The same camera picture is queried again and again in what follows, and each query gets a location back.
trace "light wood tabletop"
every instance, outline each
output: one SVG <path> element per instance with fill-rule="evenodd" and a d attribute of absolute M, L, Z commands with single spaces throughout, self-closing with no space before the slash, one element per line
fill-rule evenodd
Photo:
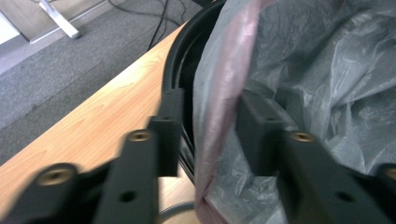
<path fill-rule="evenodd" d="M 180 29 L 0 167 L 0 217 L 39 170 L 72 162 L 90 171 L 118 155 L 126 133 L 146 127 L 156 114 L 164 63 Z M 179 178 L 160 178 L 160 210 L 193 196 L 193 184 L 180 168 Z M 199 222 L 191 211 L 166 223 Z"/>

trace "plastic bag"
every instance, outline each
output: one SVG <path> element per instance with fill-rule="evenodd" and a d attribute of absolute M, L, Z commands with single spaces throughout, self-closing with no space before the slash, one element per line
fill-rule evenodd
<path fill-rule="evenodd" d="M 396 2 L 228 0 L 194 80 L 196 211 L 204 223 L 286 222 L 274 177 L 233 130 L 243 89 L 274 99 L 341 164 L 396 162 Z"/>

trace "carpeted floor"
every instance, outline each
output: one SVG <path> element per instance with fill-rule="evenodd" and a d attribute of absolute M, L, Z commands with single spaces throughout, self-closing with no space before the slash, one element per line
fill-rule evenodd
<path fill-rule="evenodd" d="M 120 6 L 161 14 L 161 1 L 126 0 Z M 200 9 L 191 0 L 169 0 L 167 15 L 183 23 Z M 80 26 L 82 38 L 62 37 L 0 74 L 0 164 L 142 56 L 159 20 L 112 8 Z M 163 37 L 176 28 L 168 22 Z"/>

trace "brass screw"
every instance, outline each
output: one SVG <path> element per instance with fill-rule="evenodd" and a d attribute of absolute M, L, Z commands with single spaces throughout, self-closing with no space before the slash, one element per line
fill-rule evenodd
<path fill-rule="evenodd" d="M 72 175 L 73 172 L 69 169 L 50 170 L 41 175 L 38 178 L 37 183 L 41 186 L 62 184 L 63 182 L 70 179 Z"/>
<path fill-rule="evenodd" d="M 389 176 L 390 178 L 396 181 L 396 168 L 388 169 L 387 176 Z"/>
<path fill-rule="evenodd" d="M 309 133 L 294 133 L 291 136 L 294 140 L 299 142 L 313 142 L 315 138 Z"/>
<path fill-rule="evenodd" d="M 149 133 L 132 133 L 128 136 L 128 139 L 133 142 L 143 142 L 149 140 Z"/>

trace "gray plastic bag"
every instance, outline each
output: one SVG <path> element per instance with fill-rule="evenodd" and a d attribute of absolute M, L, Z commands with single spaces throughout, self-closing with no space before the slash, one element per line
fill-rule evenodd
<path fill-rule="evenodd" d="M 274 100 L 336 160 L 396 162 L 396 2 L 228 0 L 193 91 L 196 211 L 204 223 L 286 222 L 233 129 L 243 89 Z"/>

